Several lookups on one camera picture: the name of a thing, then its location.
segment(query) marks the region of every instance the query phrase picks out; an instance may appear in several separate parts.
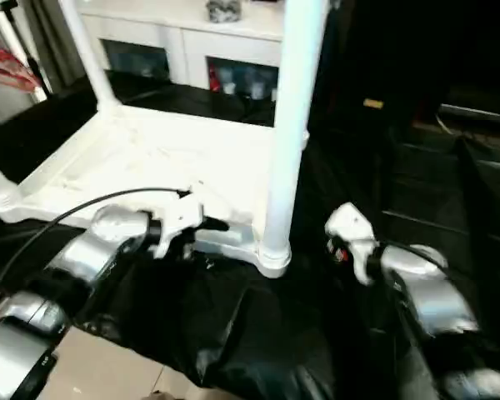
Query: curtain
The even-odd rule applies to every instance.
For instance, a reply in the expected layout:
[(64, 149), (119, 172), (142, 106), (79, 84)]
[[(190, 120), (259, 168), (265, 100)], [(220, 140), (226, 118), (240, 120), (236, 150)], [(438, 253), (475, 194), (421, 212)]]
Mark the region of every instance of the curtain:
[(57, 0), (20, 0), (27, 24), (54, 93), (85, 75), (82, 61)]

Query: red fabric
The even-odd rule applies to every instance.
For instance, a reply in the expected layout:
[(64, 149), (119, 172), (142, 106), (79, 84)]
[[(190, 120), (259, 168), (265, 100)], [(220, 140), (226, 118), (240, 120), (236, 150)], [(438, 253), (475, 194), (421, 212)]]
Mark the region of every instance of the red fabric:
[(8, 50), (0, 47), (0, 83), (24, 92), (40, 86), (38, 79)]

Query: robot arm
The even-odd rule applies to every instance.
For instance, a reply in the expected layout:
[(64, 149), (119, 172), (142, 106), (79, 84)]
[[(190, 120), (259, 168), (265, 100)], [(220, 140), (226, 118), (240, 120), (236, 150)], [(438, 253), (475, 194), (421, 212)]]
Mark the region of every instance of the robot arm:
[(163, 258), (170, 242), (204, 222), (195, 196), (181, 198), (162, 219), (107, 206), (27, 285), (0, 304), (0, 400), (33, 400), (43, 390), (57, 346), (120, 256), (139, 250)]
[[(368, 265), (370, 258), (376, 258), (378, 275), (390, 287), (412, 341), (425, 351), (426, 360), (433, 362), (434, 353), (443, 357), (435, 362), (439, 368), (437, 389), (458, 400), (500, 399), (499, 371), (469, 354), (465, 354), (464, 368), (456, 369), (450, 362), (468, 351), (468, 338), (477, 337), (481, 330), (467, 301), (448, 279), (447, 261), (440, 252), (423, 245), (380, 243), (370, 222), (351, 203), (333, 213), (326, 231), (329, 252), (336, 261), (343, 259), (344, 251), (351, 253), (354, 274), (361, 284), (374, 283)], [(434, 372), (429, 361), (427, 364)]]

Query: white pole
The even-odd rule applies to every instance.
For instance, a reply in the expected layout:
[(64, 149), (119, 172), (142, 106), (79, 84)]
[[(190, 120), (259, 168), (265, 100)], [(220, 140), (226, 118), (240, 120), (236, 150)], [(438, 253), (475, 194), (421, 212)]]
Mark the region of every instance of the white pole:
[(113, 93), (106, 73), (98, 63), (94, 51), (91, 48), (89, 36), (83, 24), (82, 17), (76, 9), (75, 0), (59, 0), (59, 5), (67, 21), (68, 28), (72, 33), (72, 38), (76, 44), (79, 56), (82, 59), (94, 94), (97, 96), (98, 110), (112, 108), (120, 104)]
[(291, 260), (289, 233), (328, 0), (287, 0), (285, 7), (267, 220), (259, 248), (260, 263), (271, 276), (274, 271), (280, 276)]

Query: tiled floor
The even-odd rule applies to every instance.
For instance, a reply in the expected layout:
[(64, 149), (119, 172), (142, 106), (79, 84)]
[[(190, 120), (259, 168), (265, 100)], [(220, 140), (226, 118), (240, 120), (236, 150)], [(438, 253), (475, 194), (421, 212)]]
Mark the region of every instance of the tiled floor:
[(71, 329), (57, 348), (59, 362), (38, 400), (140, 400), (161, 391), (185, 400), (237, 400), (200, 389), (170, 367)]

